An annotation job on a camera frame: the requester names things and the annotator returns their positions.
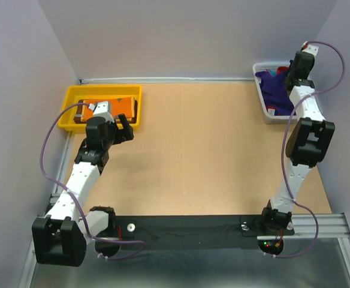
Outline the orange towel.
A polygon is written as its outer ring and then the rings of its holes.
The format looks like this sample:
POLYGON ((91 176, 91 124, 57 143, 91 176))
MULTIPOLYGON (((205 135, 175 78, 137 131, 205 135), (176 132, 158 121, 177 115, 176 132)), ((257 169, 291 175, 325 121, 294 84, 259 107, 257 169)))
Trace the orange towel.
POLYGON ((132 96, 113 97, 113 98, 94 98, 81 99, 79 102, 96 105, 100 102, 108 101, 111 105, 111 114, 115 118, 117 115, 124 114, 129 122, 135 117, 135 99, 132 96))

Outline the brown towel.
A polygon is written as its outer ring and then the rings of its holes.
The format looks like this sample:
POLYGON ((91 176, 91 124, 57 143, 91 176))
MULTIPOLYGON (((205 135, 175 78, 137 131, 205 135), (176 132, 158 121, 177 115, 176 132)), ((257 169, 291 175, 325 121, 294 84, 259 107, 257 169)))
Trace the brown towel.
MULTIPOLYGON (((136 123, 136 118, 137 118, 137 113, 138 113, 138 112, 137 112, 137 105, 138 105, 138 102, 137 102, 137 100, 135 99, 135 117, 134 117, 134 119, 133 119, 131 122, 128 121, 130 124, 136 123)), ((87 121, 89 118, 92 117, 92 111, 89 110, 89 108, 86 107, 86 106, 80 106, 80 107, 78 107, 78 108, 77 108, 77 111, 76 111, 76 114, 82 114, 82 115, 83 115, 83 117, 81 117, 81 118, 76 118, 76 117, 74 117, 74 122, 75 122, 76 124, 85 124, 86 121, 87 121)))

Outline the purple towel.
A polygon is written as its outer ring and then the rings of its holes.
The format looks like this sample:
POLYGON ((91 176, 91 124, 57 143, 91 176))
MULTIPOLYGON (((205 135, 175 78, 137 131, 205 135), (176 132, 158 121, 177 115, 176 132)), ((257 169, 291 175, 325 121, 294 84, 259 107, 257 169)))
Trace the purple towel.
POLYGON ((255 76, 260 79, 260 90, 266 112, 272 116, 289 116, 294 108, 285 89, 286 71, 276 73, 259 71, 255 76))

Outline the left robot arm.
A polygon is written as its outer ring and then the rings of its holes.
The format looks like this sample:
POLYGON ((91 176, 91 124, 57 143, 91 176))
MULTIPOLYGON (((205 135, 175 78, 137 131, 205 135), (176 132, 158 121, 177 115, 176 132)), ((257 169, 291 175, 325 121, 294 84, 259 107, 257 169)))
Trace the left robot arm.
POLYGON ((61 195, 47 212, 32 224, 35 256, 39 264, 78 267, 88 244, 99 233, 119 235, 116 215, 111 207, 94 207, 84 214, 83 205, 108 162, 108 150, 134 138, 125 115, 116 120, 102 116, 89 118, 86 137, 74 159, 73 170, 61 195))

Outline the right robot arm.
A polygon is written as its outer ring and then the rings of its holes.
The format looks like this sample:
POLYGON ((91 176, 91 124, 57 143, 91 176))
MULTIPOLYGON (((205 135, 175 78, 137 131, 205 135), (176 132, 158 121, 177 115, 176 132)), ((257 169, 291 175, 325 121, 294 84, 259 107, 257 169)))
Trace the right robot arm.
POLYGON ((295 54, 285 78, 289 100, 294 105, 292 114, 297 123, 289 137, 283 140, 283 182, 268 201, 259 219, 262 232, 272 234, 290 228, 292 210, 300 188, 310 171, 320 163, 328 150, 335 124, 326 121, 319 111, 313 94, 315 85, 309 74, 315 63, 317 48, 295 54))

